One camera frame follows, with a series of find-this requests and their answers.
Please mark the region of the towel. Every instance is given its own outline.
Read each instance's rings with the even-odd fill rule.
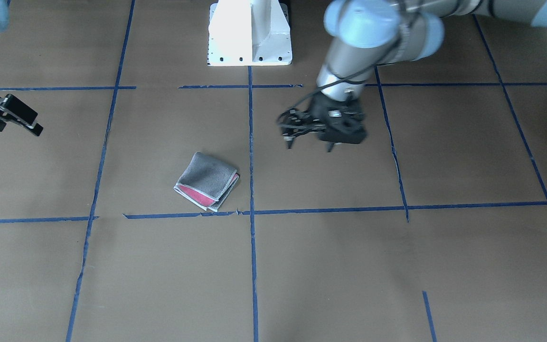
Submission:
[[[197,152],[174,190],[203,210],[219,212],[238,179],[239,174],[233,166]]]

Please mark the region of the folded cloth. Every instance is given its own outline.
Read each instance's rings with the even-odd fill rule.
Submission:
[[[238,179],[237,169],[233,166],[197,152],[174,190],[203,210],[219,212]]]

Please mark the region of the gray cloth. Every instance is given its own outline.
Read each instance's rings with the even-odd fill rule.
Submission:
[[[218,212],[238,179],[237,169],[233,166],[197,152],[176,182],[174,190],[203,210]],[[213,203],[204,204],[208,199]]]

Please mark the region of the white metal base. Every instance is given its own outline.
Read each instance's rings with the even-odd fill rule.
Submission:
[[[271,3],[269,19],[257,18],[260,13],[254,13],[247,0],[219,0],[218,4],[210,6],[208,65],[238,67],[291,64],[288,8],[278,0],[265,1]],[[269,34],[257,42],[255,26],[259,24]]]

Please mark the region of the white bracket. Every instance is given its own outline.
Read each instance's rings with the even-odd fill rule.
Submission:
[[[210,6],[208,65],[289,65],[288,8],[278,0],[219,0]]]

